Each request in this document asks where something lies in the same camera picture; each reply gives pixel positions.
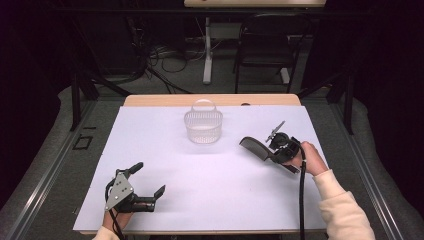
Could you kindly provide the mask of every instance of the cream sweater sleeve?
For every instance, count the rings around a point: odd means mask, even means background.
[[[365,212],[352,193],[340,186],[332,170],[313,179],[321,195],[319,208],[330,240],[375,239]]]
[[[119,240],[119,238],[115,233],[102,226],[97,231],[96,237],[93,240]]]

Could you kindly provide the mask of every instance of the wire basket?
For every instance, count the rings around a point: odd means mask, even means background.
[[[222,113],[215,103],[199,99],[184,116],[188,138],[195,143],[213,143],[221,137]]]

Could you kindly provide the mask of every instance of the table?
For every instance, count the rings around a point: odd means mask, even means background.
[[[198,99],[214,101],[223,135],[213,144],[190,142],[184,113]],[[306,109],[294,94],[132,95],[121,107],[99,160],[74,230],[100,227],[106,184],[116,169],[144,162],[129,178],[139,196],[166,185],[154,213],[137,213],[126,234],[259,234],[299,229],[299,174],[261,161],[239,145],[244,136],[265,139],[282,118],[290,136],[308,139],[321,152]],[[320,196],[305,179],[305,228],[324,231]]]
[[[326,0],[185,0],[186,7],[193,8],[317,8],[324,7]],[[206,38],[206,58],[205,69],[203,72],[203,83],[211,83],[212,75],[212,52],[211,52],[211,22],[210,18],[206,18],[205,38]],[[235,32],[233,38],[238,38],[238,31]],[[284,82],[289,81],[287,69],[282,72]]]

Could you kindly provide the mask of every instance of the person's right hand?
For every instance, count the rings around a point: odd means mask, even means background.
[[[318,153],[318,150],[312,143],[302,142],[302,148],[305,152],[306,157],[306,172],[312,174],[312,176],[319,175],[328,170],[327,165],[325,165],[324,160]],[[292,160],[285,162],[284,165],[293,165],[300,167],[302,165],[302,155],[299,153]]]

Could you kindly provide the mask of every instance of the chair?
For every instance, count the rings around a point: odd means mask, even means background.
[[[238,93],[240,66],[290,68],[290,92],[300,46],[311,29],[308,18],[298,14],[261,13],[248,17],[240,27],[238,49],[233,72],[236,73],[235,93]],[[289,36],[299,40],[291,43]]]

